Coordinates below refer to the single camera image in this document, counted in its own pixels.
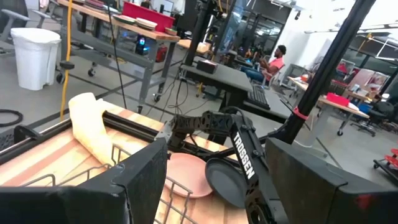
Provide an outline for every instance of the dish rack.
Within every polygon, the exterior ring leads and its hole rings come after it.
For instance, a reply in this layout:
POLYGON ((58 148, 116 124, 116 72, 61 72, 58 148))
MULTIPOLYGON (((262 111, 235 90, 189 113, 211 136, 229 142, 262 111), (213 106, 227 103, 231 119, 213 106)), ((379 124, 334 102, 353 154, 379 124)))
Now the dish rack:
MULTIPOLYGON (((126 150, 120 148, 119 146, 113 145, 113 147, 112 147, 112 156, 111 156, 111 160, 112 160, 113 163, 114 163, 113 166, 115 166, 116 164, 118 164, 118 163, 120 162, 120 158, 121 158, 121 153, 122 153, 122 152, 125 153, 125 154, 128 155, 128 156, 131 156, 131 155, 132 155, 131 153, 127 152, 126 150), (117 157, 117 159, 114 158, 115 149, 118 149, 118 157, 117 157)), ((87 169, 87 170, 85 170, 85 171, 83 171, 83 172, 80 172, 79 174, 74 175, 73 177, 71 177, 71 178, 69 178, 69 179, 67 179, 67 180, 64 180, 63 182, 61 182, 61 183, 59 183, 59 184, 57 184, 57 180, 56 180, 56 178, 55 178, 55 176, 54 176, 53 174, 46 174, 46 175, 43 175, 43 176, 41 176, 41 177, 39 177, 39 178, 36 178, 36 179, 34 179, 34 180, 31 180, 31 181, 28 182, 28 183, 25 183, 25 184, 21 185, 21 187, 28 187, 29 185, 32 185, 32 184, 34 184, 34 183, 36 183, 36 182, 38 182, 38 181, 40 181, 40 180, 47 179, 47 178, 51 179, 51 184, 52 184, 53 187, 55 187, 55 186, 62 186, 62 185, 64 185, 64 184, 67 184, 68 182, 70 182, 70 181, 72 181, 73 179, 76 179, 77 177, 80 177, 80 176, 82 176, 82 175, 86 175, 86 180, 85 180, 85 181, 87 181, 88 179, 90 179, 90 171, 95 170, 95 169, 102 169, 102 168, 105 168, 106 170, 108 170, 108 169, 110 169, 111 167, 112 167, 111 164, 104 164, 104 165, 98 166, 98 167, 91 167, 91 168, 89 168, 89 169, 87 169)), ((190 217, 187 215, 187 211, 188 211, 188 202, 189 202, 189 199, 190 199, 190 195, 191 195, 193 192, 192 192, 190 189, 186 188, 185 186, 183 186, 182 184, 178 183, 177 181, 173 180, 173 179, 170 178, 170 177, 167 177, 167 176, 166 176, 166 179, 169 180, 169 181, 171 181, 171 183, 172 183, 171 188, 170 188, 170 193, 169 193, 170 201, 167 202, 166 200, 160 198, 160 201, 161 201, 162 203, 166 204, 165 215, 164 215, 164 219, 163 219, 162 222, 159 221, 159 220, 157 220, 157 219, 155 218, 154 223, 158 223, 158 224, 164 224, 164 223, 166 223, 166 222, 167 222, 167 219, 168 219, 168 217, 169 217, 169 214, 170 214, 170 210, 172 209, 172 210, 174 210, 175 212, 177 212, 178 214, 181 215, 181 220, 180 220, 180 223, 181 223, 181 224, 184 222, 185 219, 187 219, 188 221, 190 221, 190 223, 198 224, 197 222, 195 222, 194 220, 192 220, 192 218, 190 218, 190 217), (175 187, 176 185, 187 191, 187 196, 185 197, 185 202, 184 202, 183 211, 180 211, 179 209, 177 209, 176 207, 174 207, 174 206, 172 205, 172 202, 173 202, 173 199, 174 199, 174 198, 173 198, 173 192, 174 192, 174 187, 175 187)))

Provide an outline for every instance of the white trash can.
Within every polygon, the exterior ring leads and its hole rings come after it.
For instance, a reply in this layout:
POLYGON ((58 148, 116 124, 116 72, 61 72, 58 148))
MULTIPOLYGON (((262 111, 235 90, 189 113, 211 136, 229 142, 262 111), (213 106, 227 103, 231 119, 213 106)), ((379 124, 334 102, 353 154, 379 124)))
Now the white trash can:
POLYGON ((18 84, 28 90, 41 90, 54 83, 55 64, 61 37, 50 30, 12 28, 18 84))

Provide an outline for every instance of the wheel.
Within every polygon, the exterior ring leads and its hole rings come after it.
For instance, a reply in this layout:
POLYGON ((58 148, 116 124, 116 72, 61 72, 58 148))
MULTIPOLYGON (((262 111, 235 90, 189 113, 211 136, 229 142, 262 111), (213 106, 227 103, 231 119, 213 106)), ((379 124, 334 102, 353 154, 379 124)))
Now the wheel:
POLYGON ((141 114, 141 112, 142 112, 142 106, 138 106, 137 113, 141 114))
POLYGON ((87 74, 88 74, 89 77, 95 76, 95 70, 94 70, 94 68, 89 69, 88 72, 87 72, 87 74))
POLYGON ((159 100, 160 100, 160 95, 154 94, 154 101, 155 101, 155 103, 159 102, 159 100))
POLYGON ((65 76, 63 76, 62 73, 58 73, 57 77, 56 77, 56 81, 59 84, 63 84, 65 81, 65 76))

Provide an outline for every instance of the red container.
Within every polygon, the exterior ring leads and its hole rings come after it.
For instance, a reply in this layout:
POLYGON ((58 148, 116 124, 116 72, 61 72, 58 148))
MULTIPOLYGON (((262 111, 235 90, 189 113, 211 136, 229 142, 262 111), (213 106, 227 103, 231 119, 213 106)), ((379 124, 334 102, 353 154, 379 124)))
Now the red container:
POLYGON ((341 105, 341 106, 349 105, 349 99, 347 99, 343 96, 336 95, 334 93, 328 93, 326 95, 326 99, 330 102, 337 103, 338 105, 341 105))
POLYGON ((141 18, 152 22, 156 22, 156 31, 165 32, 165 28, 171 28, 173 26, 174 18, 155 12, 153 10, 137 6, 136 4, 124 2, 122 15, 129 16, 131 18, 141 18))

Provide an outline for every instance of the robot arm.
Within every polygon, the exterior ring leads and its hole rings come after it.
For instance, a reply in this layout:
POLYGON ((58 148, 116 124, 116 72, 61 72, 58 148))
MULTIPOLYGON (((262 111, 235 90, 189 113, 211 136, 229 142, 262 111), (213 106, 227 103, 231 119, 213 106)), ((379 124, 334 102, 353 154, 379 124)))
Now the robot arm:
POLYGON ((262 177, 267 172, 265 152, 249 119, 235 114, 207 111, 201 117, 175 115, 168 125, 168 131, 163 130, 162 135, 166 134, 169 137, 168 146, 174 149, 181 148, 187 135, 198 130, 229 136, 248 184, 245 206, 249 223, 272 223, 268 199, 261 187, 262 177))

